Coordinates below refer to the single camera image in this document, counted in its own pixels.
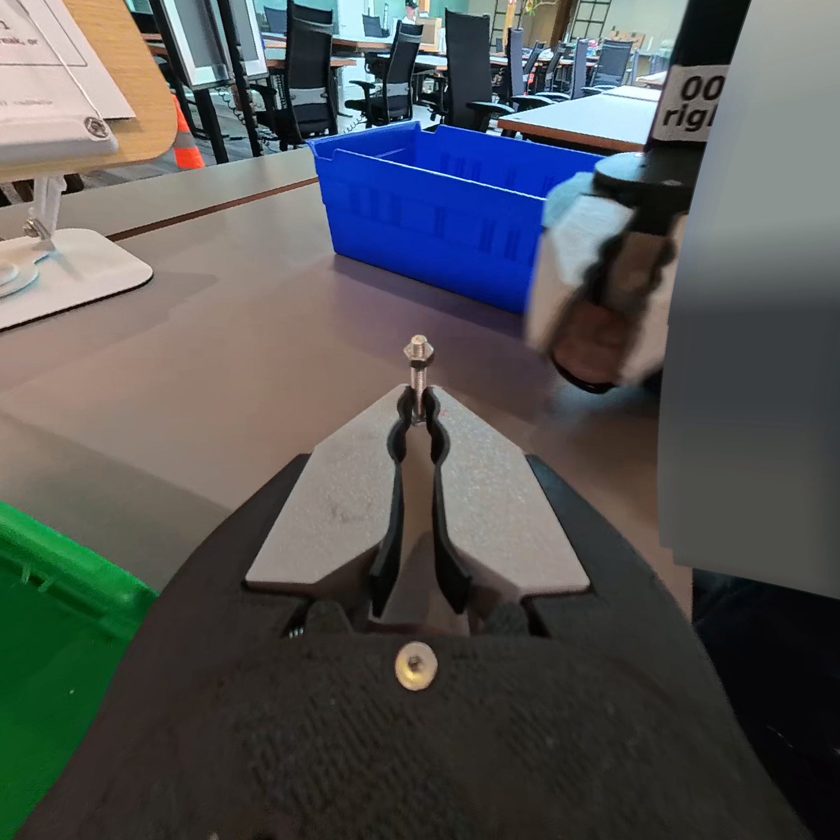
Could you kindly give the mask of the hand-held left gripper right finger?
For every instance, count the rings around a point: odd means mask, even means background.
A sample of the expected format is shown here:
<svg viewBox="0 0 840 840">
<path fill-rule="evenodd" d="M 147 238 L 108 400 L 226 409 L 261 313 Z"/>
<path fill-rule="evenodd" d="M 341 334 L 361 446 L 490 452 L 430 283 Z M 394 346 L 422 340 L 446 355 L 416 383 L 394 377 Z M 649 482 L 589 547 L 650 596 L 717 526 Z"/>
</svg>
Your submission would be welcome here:
<svg viewBox="0 0 840 840">
<path fill-rule="evenodd" d="M 522 449 L 442 388 L 423 395 L 437 584 L 459 615 L 587 592 L 590 578 Z"/>
</svg>

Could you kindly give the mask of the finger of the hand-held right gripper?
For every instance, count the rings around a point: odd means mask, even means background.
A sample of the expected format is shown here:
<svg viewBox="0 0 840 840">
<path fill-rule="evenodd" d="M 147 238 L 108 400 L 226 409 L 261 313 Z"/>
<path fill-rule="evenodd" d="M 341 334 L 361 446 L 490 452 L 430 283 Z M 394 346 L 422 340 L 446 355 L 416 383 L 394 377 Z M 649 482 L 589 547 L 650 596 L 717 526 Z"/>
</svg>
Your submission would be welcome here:
<svg viewBox="0 0 840 840">
<path fill-rule="evenodd" d="M 586 272 L 620 240 L 633 210 L 599 191 L 594 174 L 574 174 L 544 199 L 528 293 L 528 346 L 547 356 Z"/>
<path fill-rule="evenodd" d="M 618 385 L 639 385 L 663 367 L 678 262 L 679 217 L 664 236 L 625 234 L 606 295 L 627 325 Z"/>
</svg>

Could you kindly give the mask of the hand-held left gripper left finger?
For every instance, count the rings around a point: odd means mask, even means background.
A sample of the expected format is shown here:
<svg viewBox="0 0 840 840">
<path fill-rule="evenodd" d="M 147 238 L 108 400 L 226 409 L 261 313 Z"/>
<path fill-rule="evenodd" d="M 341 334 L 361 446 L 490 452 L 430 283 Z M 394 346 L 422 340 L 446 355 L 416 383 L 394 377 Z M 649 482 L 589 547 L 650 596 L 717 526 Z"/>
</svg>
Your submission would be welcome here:
<svg viewBox="0 0 840 840">
<path fill-rule="evenodd" d="M 400 572 L 413 390 L 399 385 L 310 453 L 245 575 L 255 592 L 383 615 Z"/>
</svg>

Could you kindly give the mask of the silver bolt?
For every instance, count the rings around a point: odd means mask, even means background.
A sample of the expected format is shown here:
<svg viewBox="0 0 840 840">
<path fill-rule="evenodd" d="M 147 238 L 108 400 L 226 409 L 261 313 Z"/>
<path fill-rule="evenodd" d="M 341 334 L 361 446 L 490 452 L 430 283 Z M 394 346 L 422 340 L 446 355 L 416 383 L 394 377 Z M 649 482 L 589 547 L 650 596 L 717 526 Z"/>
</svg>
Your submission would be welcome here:
<svg viewBox="0 0 840 840">
<path fill-rule="evenodd" d="M 424 342 L 430 344 L 430 342 L 424 335 L 415 334 L 414 336 L 412 336 L 408 344 L 419 344 Z M 430 364 L 424 367 L 413 367 L 410 365 L 410 386 L 413 390 L 412 423 L 414 426 L 420 425 L 421 423 L 425 422 L 424 394 L 427 389 L 427 369 L 429 366 Z"/>
</svg>

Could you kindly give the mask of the blue plastic bin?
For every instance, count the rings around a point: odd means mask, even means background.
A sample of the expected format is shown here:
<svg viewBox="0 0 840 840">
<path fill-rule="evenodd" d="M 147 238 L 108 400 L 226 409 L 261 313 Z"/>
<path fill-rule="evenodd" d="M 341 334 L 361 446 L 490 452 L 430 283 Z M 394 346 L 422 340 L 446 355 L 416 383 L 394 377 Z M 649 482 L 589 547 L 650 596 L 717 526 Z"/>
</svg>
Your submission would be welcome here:
<svg viewBox="0 0 840 840">
<path fill-rule="evenodd" d="M 307 142 L 338 256 L 522 315 L 546 196 L 602 157 L 397 122 Z"/>
</svg>

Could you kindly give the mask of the green plastic bin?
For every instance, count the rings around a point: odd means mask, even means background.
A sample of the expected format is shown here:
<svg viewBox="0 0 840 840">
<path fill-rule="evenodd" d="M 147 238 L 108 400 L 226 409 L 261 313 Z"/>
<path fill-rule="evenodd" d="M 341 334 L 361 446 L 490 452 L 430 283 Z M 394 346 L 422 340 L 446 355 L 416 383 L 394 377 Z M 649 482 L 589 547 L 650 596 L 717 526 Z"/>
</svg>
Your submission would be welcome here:
<svg viewBox="0 0 840 840">
<path fill-rule="evenodd" d="M 158 595 L 2 502 L 2 839 L 63 773 Z"/>
</svg>

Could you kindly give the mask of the person's right hand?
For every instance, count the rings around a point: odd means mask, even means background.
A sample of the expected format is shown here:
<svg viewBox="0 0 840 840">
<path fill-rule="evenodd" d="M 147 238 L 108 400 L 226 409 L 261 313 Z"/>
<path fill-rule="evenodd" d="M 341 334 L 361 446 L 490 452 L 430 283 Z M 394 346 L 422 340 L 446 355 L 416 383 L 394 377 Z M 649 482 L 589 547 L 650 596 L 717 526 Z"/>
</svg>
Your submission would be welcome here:
<svg viewBox="0 0 840 840">
<path fill-rule="evenodd" d="M 551 359 L 568 383 L 605 393 L 617 384 L 630 335 L 631 323 L 624 315 L 579 301 L 563 322 Z"/>
</svg>

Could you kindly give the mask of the cluster of distant office chairs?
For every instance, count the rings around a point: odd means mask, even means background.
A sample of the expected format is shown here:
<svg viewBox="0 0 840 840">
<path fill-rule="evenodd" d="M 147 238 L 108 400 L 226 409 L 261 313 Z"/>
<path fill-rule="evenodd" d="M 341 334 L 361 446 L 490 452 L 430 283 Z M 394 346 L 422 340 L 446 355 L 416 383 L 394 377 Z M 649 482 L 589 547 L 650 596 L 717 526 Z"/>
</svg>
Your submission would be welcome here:
<svg viewBox="0 0 840 840">
<path fill-rule="evenodd" d="M 632 40 L 605 40 L 595 65 L 592 81 L 587 83 L 585 43 L 580 39 L 574 48 L 569 91 L 557 92 L 545 89 L 534 94 L 514 96 L 512 102 L 517 110 L 523 111 L 614 91 L 623 85 L 628 65 L 633 65 L 633 70 L 637 68 L 637 52 L 636 44 Z"/>
</svg>

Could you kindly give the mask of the wooden-edged office table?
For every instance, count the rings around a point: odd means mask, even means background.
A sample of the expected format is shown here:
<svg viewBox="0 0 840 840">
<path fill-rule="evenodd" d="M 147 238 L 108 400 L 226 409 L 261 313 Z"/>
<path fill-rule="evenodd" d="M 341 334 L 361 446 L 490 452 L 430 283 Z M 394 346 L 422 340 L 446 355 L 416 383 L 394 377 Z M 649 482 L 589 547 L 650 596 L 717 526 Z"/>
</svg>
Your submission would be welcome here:
<svg viewBox="0 0 840 840">
<path fill-rule="evenodd" d="M 654 120 L 660 90 L 620 87 L 499 118 L 500 130 L 594 154 L 640 152 Z"/>
</svg>

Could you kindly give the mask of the black office chair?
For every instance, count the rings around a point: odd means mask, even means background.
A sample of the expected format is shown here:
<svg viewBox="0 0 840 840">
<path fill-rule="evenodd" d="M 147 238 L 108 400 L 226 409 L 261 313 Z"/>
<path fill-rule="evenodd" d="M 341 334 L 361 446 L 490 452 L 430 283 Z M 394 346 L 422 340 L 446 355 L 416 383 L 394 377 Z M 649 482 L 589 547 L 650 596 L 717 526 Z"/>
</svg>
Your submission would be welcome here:
<svg viewBox="0 0 840 840">
<path fill-rule="evenodd" d="M 403 20 L 395 25 L 392 46 L 377 81 L 353 80 L 363 97 L 347 100 L 347 109 L 364 115 L 367 129 L 409 120 L 413 116 L 413 76 L 423 29 Z"/>
<path fill-rule="evenodd" d="M 250 86 L 263 104 L 257 123 L 272 133 L 281 152 L 339 132 L 333 13 L 289 1 L 286 43 L 283 67 Z"/>
<path fill-rule="evenodd" d="M 493 119 L 513 113 L 492 101 L 490 18 L 445 10 L 447 69 L 429 107 L 449 127 L 486 133 Z"/>
</svg>

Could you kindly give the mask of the white sign stand base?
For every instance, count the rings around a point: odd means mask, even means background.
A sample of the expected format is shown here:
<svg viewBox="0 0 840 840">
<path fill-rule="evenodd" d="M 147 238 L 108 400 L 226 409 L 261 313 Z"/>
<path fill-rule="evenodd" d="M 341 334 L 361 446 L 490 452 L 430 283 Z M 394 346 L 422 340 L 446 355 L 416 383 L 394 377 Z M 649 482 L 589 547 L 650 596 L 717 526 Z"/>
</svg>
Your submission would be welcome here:
<svg viewBox="0 0 840 840">
<path fill-rule="evenodd" d="M 58 228 L 63 176 L 35 180 L 22 237 L 1 243 L 1 330 L 139 289 L 151 266 L 103 235 Z"/>
</svg>

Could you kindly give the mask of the orange traffic cone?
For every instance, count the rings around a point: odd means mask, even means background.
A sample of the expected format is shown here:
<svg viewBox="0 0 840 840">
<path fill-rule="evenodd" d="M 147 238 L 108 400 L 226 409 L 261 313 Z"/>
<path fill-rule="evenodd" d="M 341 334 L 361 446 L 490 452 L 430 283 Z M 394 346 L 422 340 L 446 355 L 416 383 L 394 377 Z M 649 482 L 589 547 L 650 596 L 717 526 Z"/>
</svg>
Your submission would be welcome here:
<svg viewBox="0 0 840 840">
<path fill-rule="evenodd" d="M 180 170 L 197 171 L 205 167 L 201 151 L 197 147 L 193 133 L 183 113 L 180 102 L 175 94 L 172 94 L 175 115 L 177 121 L 177 132 L 172 147 L 175 156 L 175 163 Z"/>
</svg>

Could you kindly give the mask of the grey panel on black stand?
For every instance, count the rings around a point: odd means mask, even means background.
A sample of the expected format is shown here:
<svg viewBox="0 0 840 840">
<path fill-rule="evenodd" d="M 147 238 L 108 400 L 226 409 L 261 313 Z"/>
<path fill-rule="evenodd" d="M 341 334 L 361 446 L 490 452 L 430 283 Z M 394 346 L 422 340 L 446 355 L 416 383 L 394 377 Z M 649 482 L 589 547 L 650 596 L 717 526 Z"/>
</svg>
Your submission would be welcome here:
<svg viewBox="0 0 840 840">
<path fill-rule="evenodd" d="M 242 117 L 251 153 L 260 157 L 263 145 L 250 85 L 268 78 L 270 73 L 256 6 L 252 1 L 216 1 L 216 6 L 227 65 L 233 75 L 234 103 Z"/>
<path fill-rule="evenodd" d="M 214 3 L 150 1 L 150 8 L 175 76 L 192 93 L 215 162 L 225 164 L 228 152 L 211 91 L 228 86 L 232 72 L 217 27 Z"/>
</svg>

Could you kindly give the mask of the wooden instruction sign board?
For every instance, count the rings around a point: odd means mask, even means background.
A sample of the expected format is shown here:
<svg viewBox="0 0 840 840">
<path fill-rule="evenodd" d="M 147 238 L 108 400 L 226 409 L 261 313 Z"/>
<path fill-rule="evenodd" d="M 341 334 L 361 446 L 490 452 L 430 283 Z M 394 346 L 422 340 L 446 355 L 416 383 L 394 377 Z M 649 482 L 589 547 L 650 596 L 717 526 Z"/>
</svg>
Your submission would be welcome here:
<svg viewBox="0 0 840 840">
<path fill-rule="evenodd" d="M 2 182 L 146 163 L 175 108 L 124 2 L 1 2 Z"/>
</svg>

